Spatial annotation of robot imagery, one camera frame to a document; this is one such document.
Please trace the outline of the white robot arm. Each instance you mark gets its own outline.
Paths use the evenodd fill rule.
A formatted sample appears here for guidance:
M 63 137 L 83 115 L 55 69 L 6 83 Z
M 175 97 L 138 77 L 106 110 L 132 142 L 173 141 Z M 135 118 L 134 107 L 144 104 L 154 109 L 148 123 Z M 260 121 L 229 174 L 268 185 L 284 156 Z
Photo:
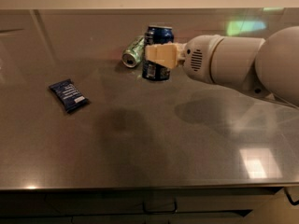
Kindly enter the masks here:
M 299 27 L 268 38 L 199 35 L 185 44 L 147 45 L 145 58 L 206 84 L 299 107 Z

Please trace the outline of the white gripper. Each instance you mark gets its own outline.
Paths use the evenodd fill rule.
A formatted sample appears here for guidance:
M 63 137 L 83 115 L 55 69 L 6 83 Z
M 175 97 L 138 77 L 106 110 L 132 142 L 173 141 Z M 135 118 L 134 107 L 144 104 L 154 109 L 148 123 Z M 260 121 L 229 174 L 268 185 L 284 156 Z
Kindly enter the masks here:
M 223 36 L 220 35 L 199 35 L 186 45 L 181 43 L 147 45 L 145 59 L 169 69 L 184 63 L 183 70 L 189 78 L 213 84 L 211 61 L 216 47 L 222 40 Z

